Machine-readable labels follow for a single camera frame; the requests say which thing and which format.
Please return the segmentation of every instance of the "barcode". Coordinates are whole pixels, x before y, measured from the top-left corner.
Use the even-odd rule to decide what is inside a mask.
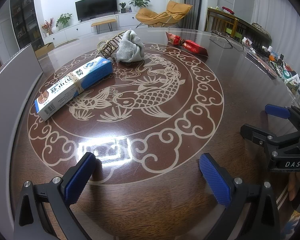
[[[55,110],[55,106],[53,103],[51,103],[47,108],[44,110],[46,114],[51,114]]]

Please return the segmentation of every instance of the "red flower arrangement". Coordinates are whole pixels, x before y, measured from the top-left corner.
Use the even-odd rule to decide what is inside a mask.
[[[46,21],[45,24],[41,25],[41,27],[45,29],[48,33],[51,33],[52,22],[53,22],[53,18],[50,19],[49,23]]]

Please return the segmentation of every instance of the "round wooden table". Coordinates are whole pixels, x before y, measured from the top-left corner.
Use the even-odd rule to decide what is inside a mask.
[[[209,57],[172,46],[167,30],[201,44]],[[72,42],[40,59],[44,74],[24,109],[12,153],[13,212],[24,181],[46,183],[92,152],[100,167],[71,206],[92,239],[203,239],[224,209],[199,170],[200,155],[209,152],[233,177],[258,184],[268,180],[283,225],[292,211],[287,174],[267,172],[263,149],[245,141],[239,130],[245,123],[278,135],[293,129],[263,111],[266,104],[291,105],[284,83],[248,60],[240,44],[231,48],[209,33],[135,31],[145,44],[144,61],[118,63],[113,57],[110,76],[46,122],[36,114],[34,99],[93,59],[98,42],[117,32]]]

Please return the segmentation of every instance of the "potted plant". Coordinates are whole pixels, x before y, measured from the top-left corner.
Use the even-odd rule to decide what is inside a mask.
[[[126,3],[121,2],[121,3],[119,3],[119,5],[121,6],[121,13],[125,13],[126,12],[126,9],[125,9]]]
[[[63,28],[69,26],[69,21],[71,19],[72,13],[62,13],[57,20],[56,27],[58,27],[58,24],[62,24]]]
[[[41,27],[47,31],[48,35],[52,34],[51,31],[52,22],[53,22],[53,18],[50,19],[49,23],[46,21],[45,24],[41,25]]]
[[[147,7],[150,0],[131,0],[129,4],[134,6],[136,12],[139,11],[140,7]]]

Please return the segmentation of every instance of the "red candy wrapper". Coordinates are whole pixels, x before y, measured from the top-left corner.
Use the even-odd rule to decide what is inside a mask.
[[[197,44],[191,40],[181,39],[180,36],[177,36],[177,35],[174,35],[171,33],[166,32],[166,35],[167,35],[168,41],[170,43],[172,43],[173,45],[182,46],[192,53],[208,57],[207,50],[205,48],[201,47],[199,44]]]

